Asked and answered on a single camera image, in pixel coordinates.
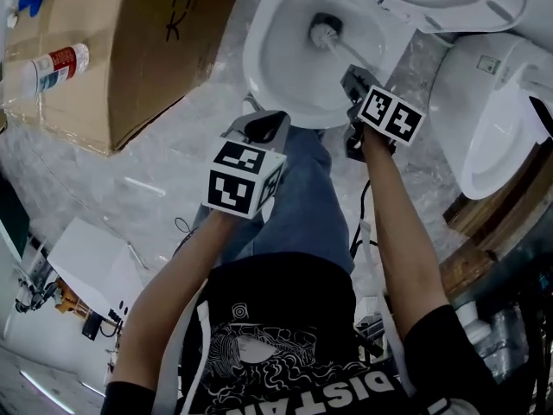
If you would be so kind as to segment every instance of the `red label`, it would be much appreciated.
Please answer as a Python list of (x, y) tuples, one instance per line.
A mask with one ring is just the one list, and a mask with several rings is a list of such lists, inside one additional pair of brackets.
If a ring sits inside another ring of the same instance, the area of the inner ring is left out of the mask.
[(77, 70), (77, 55), (73, 48), (63, 48), (48, 55), (54, 63), (54, 71), (69, 67), (67, 79), (69, 80), (75, 75), (75, 71)]

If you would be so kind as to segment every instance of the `toilet brush head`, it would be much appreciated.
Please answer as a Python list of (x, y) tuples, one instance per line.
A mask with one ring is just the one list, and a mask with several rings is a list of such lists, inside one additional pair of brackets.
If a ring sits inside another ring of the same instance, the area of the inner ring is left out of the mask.
[(329, 42), (336, 42), (342, 32), (343, 23), (335, 16), (319, 12), (309, 26), (309, 37), (316, 47), (326, 49)]

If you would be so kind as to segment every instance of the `black t-shirt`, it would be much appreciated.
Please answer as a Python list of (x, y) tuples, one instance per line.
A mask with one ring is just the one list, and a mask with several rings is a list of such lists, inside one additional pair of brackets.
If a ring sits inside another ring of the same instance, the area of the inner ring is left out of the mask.
[[(359, 361), (353, 335), (351, 279), (324, 259), (302, 253), (251, 257), (212, 271), (207, 300), (211, 342), (190, 413), (420, 413), (440, 399), (497, 411), (495, 382), (455, 312), (443, 306), (407, 334), (405, 361), (417, 396)], [(183, 341), (182, 398), (200, 364), (197, 314)], [(155, 393), (127, 383), (107, 387), (102, 413), (151, 412)]]

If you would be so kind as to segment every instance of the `person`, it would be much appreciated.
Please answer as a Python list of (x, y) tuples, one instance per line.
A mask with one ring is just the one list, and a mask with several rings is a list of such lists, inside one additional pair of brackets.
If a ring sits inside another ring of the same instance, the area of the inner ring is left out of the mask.
[(434, 248), (391, 154), (368, 126), (363, 151), (415, 396), (378, 364), (359, 360), (353, 261), (331, 158), (315, 131), (292, 127), (270, 219), (201, 208), (197, 231), (135, 302), (104, 415), (152, 412), (169, 339), (197, 296), (178, 340), (181, 396), (170, 413), (498, 413), (495, 381), (448, 304)]

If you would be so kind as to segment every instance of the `floor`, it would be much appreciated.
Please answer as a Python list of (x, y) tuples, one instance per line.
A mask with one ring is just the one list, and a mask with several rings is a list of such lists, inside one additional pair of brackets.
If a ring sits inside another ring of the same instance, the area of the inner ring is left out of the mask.
[[(145, 281), (163, 267), (184, 237), (175, 217), (188, 223), (194, 219), (200, 202), (197, 181), (211, 140), (241, 113), (247, 93), (242, 46), (258, 2), (237, 0), (210, 80), (109, 159), (9, 122), (0, 135), (0, 170), (27, 209), (33, 232), (47, 246), (52, 247), (73, 217), (79, 216), (128, 240), (147, 266), (142, 272)], [(426, 110), (444, 54), (445, 48), (433, 39), (417, 34), (387, 87)], [(353, 234), (366, 170), (345, 158), (341, 128), (327, 131), (324, 143), (334, 158), (332, 177)], [(395, 159), (440, 259), (446, 258), (462, 237), (446, 227), (442, 213), (460, 191), (429, 122), (410, 148), (398, 149)], [(367, 203), (372, 217), (370, 198)], [(364, 263), (361, 252), (358, 265)]]

